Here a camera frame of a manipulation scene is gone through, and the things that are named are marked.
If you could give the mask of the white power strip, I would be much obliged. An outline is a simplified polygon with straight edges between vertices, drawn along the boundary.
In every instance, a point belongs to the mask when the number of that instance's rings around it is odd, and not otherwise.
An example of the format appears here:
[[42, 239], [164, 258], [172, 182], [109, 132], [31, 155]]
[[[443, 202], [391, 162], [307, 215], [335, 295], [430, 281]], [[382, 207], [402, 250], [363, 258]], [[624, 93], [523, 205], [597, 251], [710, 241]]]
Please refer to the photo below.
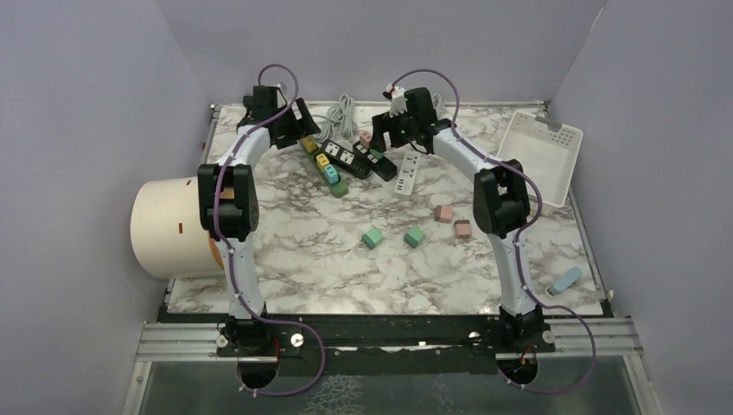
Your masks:
[[416, 151], [408, 151], [403, 156], [394, 189], [397, 196], [412, 195], [420, 160], [421, 155]]

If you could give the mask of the black power strip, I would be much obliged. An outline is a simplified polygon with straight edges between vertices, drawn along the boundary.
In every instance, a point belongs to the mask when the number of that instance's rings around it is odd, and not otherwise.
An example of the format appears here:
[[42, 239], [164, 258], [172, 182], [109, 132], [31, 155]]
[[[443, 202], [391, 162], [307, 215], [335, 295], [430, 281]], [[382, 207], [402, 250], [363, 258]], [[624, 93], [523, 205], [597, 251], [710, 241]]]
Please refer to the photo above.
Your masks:
[[336, 167], [358, 179], [366, 179], [372, 172], [370, 164], [362, 156], [330, 139], [322, 142], [320, 152]]
[[358, 164], [362, 167], [368, 167], [373, 173], [376, 174], [385, 182], [389, 182], [394, 179], [398, 174], [397, 166], [390, 161], [386, 156], [382, 159], [377, 160], [370, 154], [370, 149], [364, 148], [360, 145], [360, 142], [353, 144], [353, 151], [358, 160]]

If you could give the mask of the green power strip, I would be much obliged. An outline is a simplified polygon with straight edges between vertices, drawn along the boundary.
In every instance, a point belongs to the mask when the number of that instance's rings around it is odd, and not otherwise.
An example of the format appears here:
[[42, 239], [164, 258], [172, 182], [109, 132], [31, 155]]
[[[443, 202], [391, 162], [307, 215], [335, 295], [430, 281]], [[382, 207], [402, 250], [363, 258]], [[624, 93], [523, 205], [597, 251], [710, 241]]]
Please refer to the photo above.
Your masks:
[[349, 188], [346, 179], [332, 164], [326, 154], [320, 150], [315, 139], [307, 136], [299, 141], [299, 146], [316, 169], [318, 176], [328, 188], [334, 198], [341, 198], [348, 194]]

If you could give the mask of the pink USB charger plug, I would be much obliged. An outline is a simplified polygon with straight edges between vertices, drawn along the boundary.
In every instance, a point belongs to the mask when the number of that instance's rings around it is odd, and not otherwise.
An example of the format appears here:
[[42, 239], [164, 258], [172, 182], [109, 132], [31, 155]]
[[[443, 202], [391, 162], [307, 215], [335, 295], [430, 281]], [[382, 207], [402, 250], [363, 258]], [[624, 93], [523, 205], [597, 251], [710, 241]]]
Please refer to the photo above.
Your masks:
[[456, 220], [453, 228], [454, 235], [458, 239], [469, 239], [472, 236], [472, 225], [469, 220]]

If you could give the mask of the green USB charger plug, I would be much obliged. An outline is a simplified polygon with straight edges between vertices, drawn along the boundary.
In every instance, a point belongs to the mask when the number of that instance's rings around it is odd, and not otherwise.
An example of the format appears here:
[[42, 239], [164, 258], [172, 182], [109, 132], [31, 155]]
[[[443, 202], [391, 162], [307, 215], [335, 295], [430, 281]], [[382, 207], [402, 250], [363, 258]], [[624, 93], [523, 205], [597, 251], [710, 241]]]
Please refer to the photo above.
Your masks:
[[369, 249], [372, 250], [379, 246], [385, 237], [383, 233], [376, 227], [370, 228], [368, 231], [362, 234], [361, 241]]

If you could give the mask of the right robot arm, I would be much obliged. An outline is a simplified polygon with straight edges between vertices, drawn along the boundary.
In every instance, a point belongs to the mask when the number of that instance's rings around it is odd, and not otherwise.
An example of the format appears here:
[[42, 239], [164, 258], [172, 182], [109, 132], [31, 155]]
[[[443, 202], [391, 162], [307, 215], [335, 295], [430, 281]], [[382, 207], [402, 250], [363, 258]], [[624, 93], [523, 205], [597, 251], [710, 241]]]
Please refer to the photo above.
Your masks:
[[543, 329], [541, 308], [532, 299], [522, 235], [530, 215], [527, 176], [517, 160], [502, 161], [479, 150], [439, 118], [425, 87], [386, 87], [389, 110], [372, 119], [371, 146], [379, 152], [417, 144], [461, 171], [474, 186], [475, 224], [488, 236], [500, 276], [500, 344], [519, 352]]

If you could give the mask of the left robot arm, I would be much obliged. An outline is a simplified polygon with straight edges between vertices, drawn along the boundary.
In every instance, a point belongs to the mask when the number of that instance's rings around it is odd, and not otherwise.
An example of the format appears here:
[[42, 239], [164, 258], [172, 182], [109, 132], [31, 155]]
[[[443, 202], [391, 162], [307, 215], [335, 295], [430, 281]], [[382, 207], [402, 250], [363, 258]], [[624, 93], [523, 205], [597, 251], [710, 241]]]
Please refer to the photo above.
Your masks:
[[254, 169], [271, 147], [291, 146], [311, 133], [311, 117], [297, 118], [282, 96], [278, 86], [255, 86], [243, 98], [246, 114], [233, 143], [197, 170], [201, 226], [219, 252], [230, 297], [222, 335], [229, 346], [254, 355], [274, 342], [253, 257], [260, 219]]

